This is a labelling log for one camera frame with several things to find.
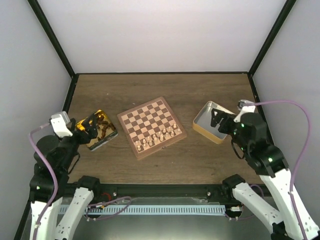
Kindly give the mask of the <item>cream tin with light pieces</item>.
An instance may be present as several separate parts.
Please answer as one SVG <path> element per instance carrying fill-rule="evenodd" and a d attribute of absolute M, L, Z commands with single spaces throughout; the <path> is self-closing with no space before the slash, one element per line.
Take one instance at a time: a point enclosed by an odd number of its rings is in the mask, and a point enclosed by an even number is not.
<path fill-rule="evenodd" d="M 227 135 L 218 131 L 219 125 L 216 127 L 211 126 L 212 110 L 220 110 L 228 114 L 234 114 L 221 105 L 213 101 L 208 101 L 193 120 L 192 128 L 202 136 L 219 145 L 224 141 Z"/>

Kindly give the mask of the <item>light wooden chess piece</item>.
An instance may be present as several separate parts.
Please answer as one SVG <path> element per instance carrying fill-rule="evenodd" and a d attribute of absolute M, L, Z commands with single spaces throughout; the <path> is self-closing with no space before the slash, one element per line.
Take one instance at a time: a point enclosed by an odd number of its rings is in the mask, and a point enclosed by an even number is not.
<path fill-rule="evenodd" d="M 159 141 L 157 135 L 154 134 L 152 137 L 153 137 L 154 143 L 156 144 Z"/>

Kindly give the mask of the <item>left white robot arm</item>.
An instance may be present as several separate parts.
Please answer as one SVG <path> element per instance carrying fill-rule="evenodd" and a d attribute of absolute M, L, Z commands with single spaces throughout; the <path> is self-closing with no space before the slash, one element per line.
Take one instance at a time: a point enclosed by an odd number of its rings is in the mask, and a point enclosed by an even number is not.
<path fill-rule="evenodd" d="M 32 130 L 28 139 L 34 149 L 34 174 L 29 183 L 32 240 L 71 240 L 90 202 L 102 196 L 100 180 L 82 176 L 76 183 L 72 201 L 61 220 L 58 213 L 66 191 L 70 166 L 81 145 L 98 136 L 97 116 L 93 113 L 77 127 L 65 111 Z"/>

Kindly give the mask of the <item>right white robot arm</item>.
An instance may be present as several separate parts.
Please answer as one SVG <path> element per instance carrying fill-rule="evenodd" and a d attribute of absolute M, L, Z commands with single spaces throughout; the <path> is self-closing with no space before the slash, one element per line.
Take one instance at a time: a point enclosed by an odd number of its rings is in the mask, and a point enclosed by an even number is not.
<path fill-rule="evenodd" d="M 277 208 L 272 207 L 238 174 L 223 180 L 222 195 L 244 204 L 268 229 L 273 240 L 318 240 L 320 228 L 313 221 L 294 186 L 282 151 L 270 143 L 267 124 L 254 110 L 238 115 L 212 109 L 212 127 L 231 136 L 231 145 L 242 150 L 242 159 L 264 182 Z"/>

